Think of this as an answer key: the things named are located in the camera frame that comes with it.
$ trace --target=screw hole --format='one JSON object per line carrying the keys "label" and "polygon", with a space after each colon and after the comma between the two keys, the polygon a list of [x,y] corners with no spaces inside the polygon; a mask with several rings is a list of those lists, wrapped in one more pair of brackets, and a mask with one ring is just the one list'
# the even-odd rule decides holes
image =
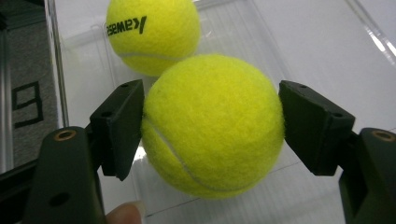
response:
{"label": "screw hole", "polygon": [[343,117],[343,115],[340,114],[340,113],[333,113],[332,115],[337,117],[337,118],[342,118]]}
{"label": "screw hole", "polygon": [[51,207],[58,207],[64,203],[67,203],[69,199],[70,199],[70,194],[67,192],[62,192],[50,198],[49,205]]}
{"label": "screw hole", "polygon": [[373,135],[385,142],[393,142],[396,140],[396,137],[393,134],[383,131],[373,131]]}
{"label": "screw hole", "polygon": [[74,130],[63,130],[63,131],[55,134],[55,136],[53,138],[55,139],[55,141],[62,142],[62,141],[73,138],[76,134],[77,134],[77,132]]}
{"label": "screw hole", "polygon": [[111,113],[111,112],[109,112],[109,111],[103,112],[103,113],[102,113],[102,117],[108,118],[108,117],[110,117],[112,114],[113,114],[113,113]]}

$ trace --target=finger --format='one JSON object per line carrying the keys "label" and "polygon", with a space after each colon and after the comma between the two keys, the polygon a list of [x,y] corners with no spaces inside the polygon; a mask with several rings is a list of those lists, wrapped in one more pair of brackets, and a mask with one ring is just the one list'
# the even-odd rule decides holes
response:
{"label": "finger", "polygon": [[142,202],[124,203],[106,216],[108,224],[141,224],[145,215]]}

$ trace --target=tennis ball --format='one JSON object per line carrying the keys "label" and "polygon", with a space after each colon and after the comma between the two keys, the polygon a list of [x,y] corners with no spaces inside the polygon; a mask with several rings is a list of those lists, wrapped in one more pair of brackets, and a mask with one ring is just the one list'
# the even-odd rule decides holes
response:
{"label": "tennis ball", "polygon": [[111,0],[106,29],[117,55],[149,76],[191,56],[201,33],[191,0]]}
{"label": "tennis ball", "polygon": [[195,56],[166,70],[149,91],[143,144],[170,185],[203,198],[227,198],[271,170],[283,122],[276,90],[258,69],[226,56]]}

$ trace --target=felt seam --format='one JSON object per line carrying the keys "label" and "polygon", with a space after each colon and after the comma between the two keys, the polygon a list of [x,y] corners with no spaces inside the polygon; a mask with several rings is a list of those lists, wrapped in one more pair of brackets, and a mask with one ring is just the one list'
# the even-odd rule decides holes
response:
{"label": "felt seam", "polygon": [[178,162],[180,162],[181,166],[183,167],[183,170],[189,175],[189,177],[191,179],[193,179],[197,184],[207,188],[207,189],[211,189],[214,191],[221,191],[221,192],[229,192],[229,191],[236,191],[236,190],[241,190],[246,188],[247,186],[244,186],[242,188],[238,188],[238,189],[217,189],[217,188],[213,188],[211,186],[208,186],[204,183],[201,182],[201,180],[199,180],[195,175],[193,175],[190,171],[190,169],[186,166],[186,164],[184,163],[184,161],[180,158],[180,156],[176,153],[175,149],[173,148],[172,144],[168,141],[168,139],[163,135],[163,133],[160,132],[160,130],[157,129],[157,127],[147,118],[145,117],[145,120],[148,122],[148,125],[152,127],[152,129],[154,130],[154,132],[156,134],[158,134],[158,136],[161,138],[161,140],[163,140],[163,142],[167,145],[167,147],[169,148],[169,150],[171,151],[171,153],[175,156],[175,158],[178,160]]}

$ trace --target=transparent acrylic box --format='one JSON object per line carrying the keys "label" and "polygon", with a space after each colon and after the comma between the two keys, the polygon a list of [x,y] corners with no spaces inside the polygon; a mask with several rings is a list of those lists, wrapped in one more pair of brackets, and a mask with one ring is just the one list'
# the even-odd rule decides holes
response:
{"label": "transparent acrylic box", "polygon": [[[49,26],[54,31],[53,54],[56,55],[58,50],[60,56],[54,60],[61,69],[54,68],[54,71],[61,86],[60,101],[65,102],[60,107],[67,105],[62,109],[65,125],[87,125],[94,109],[120,84],[143,79],[148,92],[157,79],[137,74],[112,50],[105,29],[108,2],[59,1],[56,6],[53,1],[48,2],[48,17],[52,21],[55,15],[57,18],[56,23]],[[276,87],[280,80],[290,79],[275,41],[253,0],[193,2],[199,10],[202,29],[196,54],[219,53],[240,58],[258,67]],[[131,174],[124,180],[124,187],[118,187],[120,181],[115,177],[112,177],[114,180],[101,177],[105,208],[108,211],[118,203],[142,200],[147,208],[146,223],[283,223],[282,220],[290,217],[284,217],[282,211],[289,209],[291,214],[292,206],[304,200],[303,195],[306,194],[303,186],[299,188],[288,182],[293,179],[291,173],[282,173],[283,168],[299,162],[285,144],[273,171],[256,188],[231,199],[212,201],[184,194],[167,185],[140,147]],[[304,175],[304,179],[314,178],[302,164],[297,165],[295,172]],[[318,181],[329,186],[319,189],[318,195],[333,191],[333,181]],[[336,206],[323,209],[327,217],[343,220],[340,200],[331,201]],[[290,207],[283,208],[280,202]],[[304,223],[307,218],[309,216],[297,216],[295,221]]]}

